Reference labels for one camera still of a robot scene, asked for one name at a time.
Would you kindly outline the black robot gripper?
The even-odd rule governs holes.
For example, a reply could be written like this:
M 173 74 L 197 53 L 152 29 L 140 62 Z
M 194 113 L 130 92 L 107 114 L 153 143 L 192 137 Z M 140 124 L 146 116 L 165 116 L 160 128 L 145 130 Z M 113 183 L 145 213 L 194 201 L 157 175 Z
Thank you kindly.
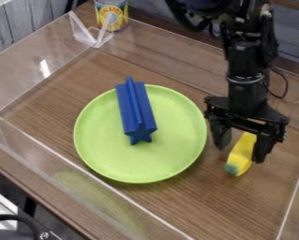
M 253 114 L 234 112 L 230 109 L 230 100 L 226 97 L 206 97 L 206 118 L 210 120 L 213 141 L 220 150 L 224 150 L 232 141 L 232 128 L 242 129 L 257 134 L 253 146 L 252 159 L 264 163 L 277 142 L 286 139 L 286 126 L 290 119 L 264 103 Z

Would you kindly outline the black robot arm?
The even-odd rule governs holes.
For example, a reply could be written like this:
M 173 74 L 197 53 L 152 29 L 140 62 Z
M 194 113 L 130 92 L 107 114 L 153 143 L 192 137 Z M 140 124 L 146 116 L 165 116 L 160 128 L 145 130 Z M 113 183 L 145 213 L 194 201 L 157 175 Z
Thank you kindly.
M 206 97 L 205 116 L 214 144 L 225 148 L 238 128 L 256 135 L 252 160 L 262 163 L 273 146 L 285 140 L 290 119 L 269 105 L 272 62 L 278 55 L 270 0 L 166 0 L 176 20 L 193 32 L 220 38 L 229 70 L 229 94 Z

